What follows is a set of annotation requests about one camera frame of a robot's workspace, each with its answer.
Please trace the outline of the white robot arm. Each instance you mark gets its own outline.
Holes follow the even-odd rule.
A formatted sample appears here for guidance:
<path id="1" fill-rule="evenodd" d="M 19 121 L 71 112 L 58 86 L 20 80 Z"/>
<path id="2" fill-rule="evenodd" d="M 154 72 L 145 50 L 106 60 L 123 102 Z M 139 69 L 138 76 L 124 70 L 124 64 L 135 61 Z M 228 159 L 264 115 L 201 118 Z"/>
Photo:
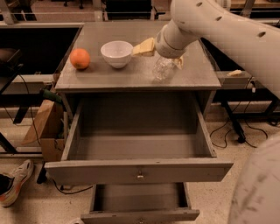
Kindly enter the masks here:
<path id="1" fill-rule="evenodd" d="M 211 42 L 280 97 L 280 31 L 237 16 L 214 0 L 172 0 L 171 21 L 134 55 L 178 59 L 193 41 Z M 280 134 L 268 138 L 243 166 L 228 224 L 280 224 Z"/>

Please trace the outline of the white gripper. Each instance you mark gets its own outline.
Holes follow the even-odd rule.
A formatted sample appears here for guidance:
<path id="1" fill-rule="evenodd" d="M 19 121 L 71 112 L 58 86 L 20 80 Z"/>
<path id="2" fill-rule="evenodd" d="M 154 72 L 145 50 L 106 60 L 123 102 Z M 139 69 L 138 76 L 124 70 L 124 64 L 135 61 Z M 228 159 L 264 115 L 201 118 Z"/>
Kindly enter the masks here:
<path id="1" fill-rule="evenodd" d="M 172 19 L 164 25 L 154 38 L 147 38 L 142 43 L 133 47 L 132 56 L 151 57 L 155 53 L 167 59 L 174 59 L 175 66 L 182 70 L 184 59 L 181 57 L 186 48 L 201 37 L 201 22 L 180 21 Z"/>

